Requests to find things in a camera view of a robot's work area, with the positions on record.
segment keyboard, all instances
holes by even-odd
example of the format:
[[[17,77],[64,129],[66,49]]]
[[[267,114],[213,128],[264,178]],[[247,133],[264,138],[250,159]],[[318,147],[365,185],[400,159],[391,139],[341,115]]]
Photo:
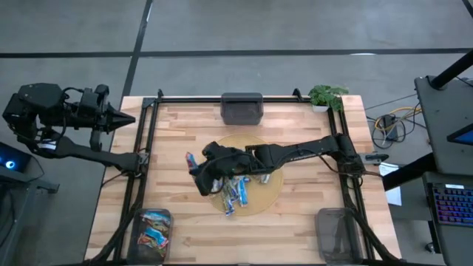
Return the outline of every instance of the keyboard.
[[[431,187],[440,224],[473,227],[473,189]]]

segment concrete floor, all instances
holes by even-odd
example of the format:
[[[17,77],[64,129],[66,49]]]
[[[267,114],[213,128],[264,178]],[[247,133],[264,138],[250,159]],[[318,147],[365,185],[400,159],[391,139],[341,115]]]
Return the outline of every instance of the concrete floor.
[[[3,0],[0,52],[131,52],[145,0]],[[143,51],[244,49],[393,49],[472,47],[473,26],[461,0],[154,0]],[[459,54],[321,55],[260,58],[141,58],[131,95],[219,95],[261,92],[287,95],[318,83],[348,86],[366,107],[414,93],[414,78],[436,75]],[[0,109],[26,83],[110,86],[120,104],[129,58],[0,59]],[[473,77],[473,71],[464,73]],[[367,111],[377,117],[407,98]],[[1,141],[19,149],[0,120]],[[88,131],[67,135],[86,144]],[[103,137],[106,149],[111,136]],[[391,163],[409,163],[430,152],[417,128],[404,143],[383,151]],[[80,262],[88,240],[104,167],[77,159],[39,158],[45,179],[61,184],[53,196],[38,196],[35,219],[24,230],[16,264]],[[410,262],[442,264],[423,251],[426,222],[395,220],[401,252]],[[22,254],[28,253],[28,259]]]

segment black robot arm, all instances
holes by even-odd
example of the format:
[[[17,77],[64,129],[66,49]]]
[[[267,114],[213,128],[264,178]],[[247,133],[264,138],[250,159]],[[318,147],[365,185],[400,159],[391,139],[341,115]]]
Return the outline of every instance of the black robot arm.
[[[361,158],[354,152],[350,137],[342,134],[290,146],[276,144],[246,146],[245,151],[212,142],[203,149],[203,155],[207,160],[189,172],[196,177],[195,183],[203,196],[211,193],[214,180],[219,180],[221,177],[270,174],[285,163],[315,156],[331,156],[343,165],[343,172],[346,173],[362,174],[365,171]]]
[[[80,101],[67,102],[68,91],[82,94]],[[107,101],[109,87],[98,85],[92,89],[61,89],[57,84],[35,83],[24,85],[13,94],[4,110],[3,118],[25,144],[37,155],[47,158],[77,157],[115,166],[121,171],[136,172],[139,154],[113,154],[101,151],[100,135],[135,122],[135,118],[115,110]],[[38,128],[37,118],[43,127]],[[53,126],[62,127],[57,133]],[[91,129],[90,147],[73,143],[64,136],[67,127]]]

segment wooden table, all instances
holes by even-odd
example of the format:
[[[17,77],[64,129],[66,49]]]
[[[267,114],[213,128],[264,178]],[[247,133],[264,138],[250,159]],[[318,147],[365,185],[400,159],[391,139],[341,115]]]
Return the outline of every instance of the wooden table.
[[[125,97],[121,111],[138,121],[142,99]],[[343,101],[356,151],[373,151],[361,97],[349,95]],[[284,165],[284,185],[278,199],[268,210],[253,216],[226,217],[200,196],[188,174],[184,158],[187,151],[201,154],[207,143],[231,134],[252,134],[280,145],[330,135],[327,114],[313,113],[309,103],[265,103],[264,111],[259,126],[225,126],[219,104],[159,105],[143,207],[166,208],[174,217],[169,263],[324,263],[319,256],[314,219],[321,208],[343,207],[343,200],[338,175],[320,159]],[[338,115],[336,120],[341,132]],[[132,151],[137,124],[115,132],[112,152]],[[334,160],[327,160],[336,167]],[[374,166],[367,168],[377,171]],[[108,168],[105,180],[117,173]],[[125,187],[126,178],[119,177],[101,190],[86,259],[97,254],[117,228]],[[381,179],[365,176],[361,190],[371,228],[400,258]],[[125,238],[123,257],[128,243],[129,236]]]

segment metal bracket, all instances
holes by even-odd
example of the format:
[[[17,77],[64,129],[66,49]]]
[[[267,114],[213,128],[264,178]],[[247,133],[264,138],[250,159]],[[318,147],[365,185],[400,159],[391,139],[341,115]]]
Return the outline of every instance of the metal bracket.
[[[149,153],[148,152],[140,153],[139,156],[140,156],[140,159],[139,159],[138,163],[140,165],[143,165],[143,164],[147,163],[147,160],[149,159]]]
[[[156,98],[144,98],[143,103],[141,104],[141,108],[146,109],[150,107],[155,101],[156,101]]]
[[[157,90],[157,102],[160,103],[161,102],[161,98],[164,96],[164,93],[161,89],[158,89]]]
[[[293,96],[296,96],[297,101],[300,102],[300,103],[304,101],[304,98],[301,95],[301,91],[299,91],[299,89],[297,89],[297,88],[294,89]]]
[[[363,164],[367,165],[380,165],[383,161],[385,161],[387,158],[389,158],[388,154],[377,154],[375,152],[373,153],[359,153],[361,161]]]

